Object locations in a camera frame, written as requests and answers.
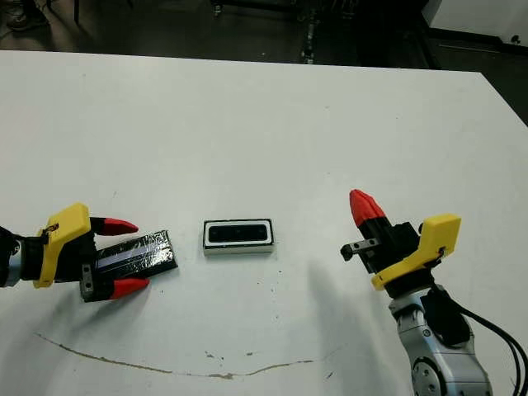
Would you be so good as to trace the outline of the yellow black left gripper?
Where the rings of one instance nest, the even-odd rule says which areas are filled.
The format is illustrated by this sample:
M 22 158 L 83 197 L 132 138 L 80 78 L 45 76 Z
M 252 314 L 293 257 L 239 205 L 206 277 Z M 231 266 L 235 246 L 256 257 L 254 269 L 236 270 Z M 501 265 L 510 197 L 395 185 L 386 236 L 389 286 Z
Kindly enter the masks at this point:
M 88 207 L 82 203 L 70 205 L 52 215 L 40 233 L 45 243 L 40 274 L 33 286 L 44 289 L 54 283 L 82 281 L 86 274 L 83 267 L 95 261 L 94 234 L 117 236 L 138 231 L 136 225 L 122 219 L 90 218 Z M 105 280 L 97 299 L 120 299 L 145 289 L 149 283 L 147 278 Z

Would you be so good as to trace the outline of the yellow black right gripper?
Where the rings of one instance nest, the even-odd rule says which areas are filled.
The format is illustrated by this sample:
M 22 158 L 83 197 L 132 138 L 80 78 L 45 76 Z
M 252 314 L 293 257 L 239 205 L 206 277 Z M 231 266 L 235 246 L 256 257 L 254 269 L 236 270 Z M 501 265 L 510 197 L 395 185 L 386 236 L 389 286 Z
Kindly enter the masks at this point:
M 409 223 L 392 225 L 375 199 L 350 191 L 351 215 L 363 239 L 342 246 L 345 261 L 357 255 L 377 290 L 410 291 L 432 283 L 431 269 L 454 250 L 461 218 L 441 214 L 425 219 L 419 230 Z

